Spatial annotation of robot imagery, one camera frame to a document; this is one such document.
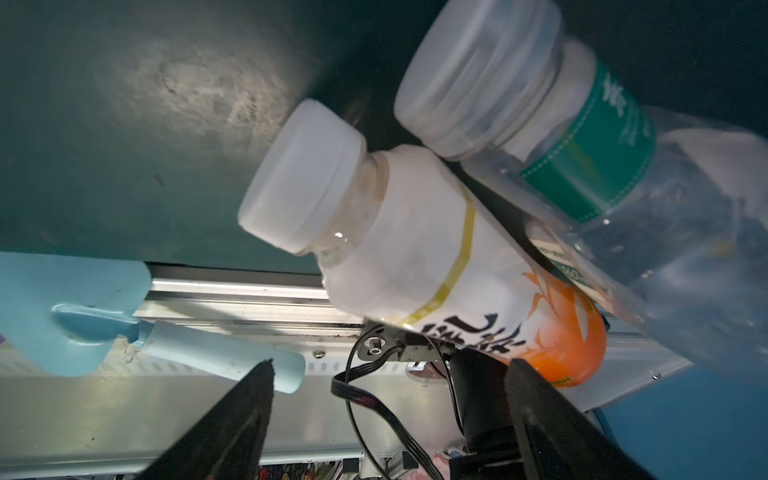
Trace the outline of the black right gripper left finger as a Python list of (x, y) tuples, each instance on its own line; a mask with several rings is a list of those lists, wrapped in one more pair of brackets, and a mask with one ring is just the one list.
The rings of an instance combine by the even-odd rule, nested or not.
[(140, 479), (255, 479), (274, 399), (273, 363), (258, 363)]

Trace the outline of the clear bottle green band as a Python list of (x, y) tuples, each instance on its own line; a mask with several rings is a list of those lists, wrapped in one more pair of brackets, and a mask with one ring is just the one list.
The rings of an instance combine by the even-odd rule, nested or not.
[(767, 142), (641, 106), (552, 1), (450, 1), (399, 123), (540, 221), (610, 309), (693, 363), (767, 379)]

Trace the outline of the orange milk tea bottle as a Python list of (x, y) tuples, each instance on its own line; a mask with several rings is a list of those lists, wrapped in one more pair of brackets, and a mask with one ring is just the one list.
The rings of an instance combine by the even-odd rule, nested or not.
[(431, 151), (369, 152), (315, 100), (288, 117), (238, 212), (247, 233), (315, 257), (331, 304), (502, 362), (558, 388), (600, 368), (595, 303), (532, 259)]

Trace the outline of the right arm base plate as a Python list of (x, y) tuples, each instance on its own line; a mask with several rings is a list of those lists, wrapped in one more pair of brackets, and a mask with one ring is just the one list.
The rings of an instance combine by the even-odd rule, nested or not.
[(361, 361), (378, 360), (387, 351), (396, 349), (390, 361), (438, 362), (438, 355), (449, 360), (457, 351), (447, 342), (429, 340), (422, 335), (374, 321), (364, 324), (362, 334), (364, 342), (354, 354), (354, 358)]

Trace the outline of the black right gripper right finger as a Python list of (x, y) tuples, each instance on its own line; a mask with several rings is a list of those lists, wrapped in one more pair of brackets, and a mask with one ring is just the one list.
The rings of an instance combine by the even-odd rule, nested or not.
[(530, 364), (510, 362), (508, 408), (528, 479), (651, 479)]

